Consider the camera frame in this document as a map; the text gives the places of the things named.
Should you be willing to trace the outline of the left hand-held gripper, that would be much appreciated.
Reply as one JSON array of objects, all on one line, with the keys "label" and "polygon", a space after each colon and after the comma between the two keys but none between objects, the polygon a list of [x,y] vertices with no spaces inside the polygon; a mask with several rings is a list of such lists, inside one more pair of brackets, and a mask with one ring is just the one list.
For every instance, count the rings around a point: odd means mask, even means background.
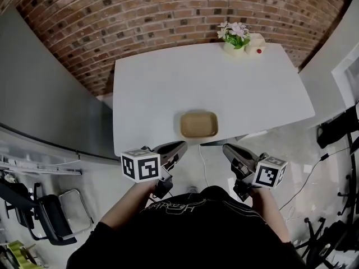
[{"label": "left hand-held gripper", "polygon": [[154,196],[163,198],[173,187],[169,173],[188,149],[186,141],[164,143],[153,149],[144,146],[121,153],[122,173],[135,183],[156,181]]}]

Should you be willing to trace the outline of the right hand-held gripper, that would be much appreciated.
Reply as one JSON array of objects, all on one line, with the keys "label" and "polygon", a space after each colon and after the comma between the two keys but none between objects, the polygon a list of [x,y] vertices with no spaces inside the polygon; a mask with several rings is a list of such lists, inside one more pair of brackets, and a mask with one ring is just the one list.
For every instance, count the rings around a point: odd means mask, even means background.
[{"label": "right hand-held gripper", "polygon": [[283,180],[287,161],[262,153],[256,155],[252,151],[231,143],[226,143],[222,151],[231,163],[231,171],[236,176],[233,190],[244,202],[253,188],[274,189]]}]

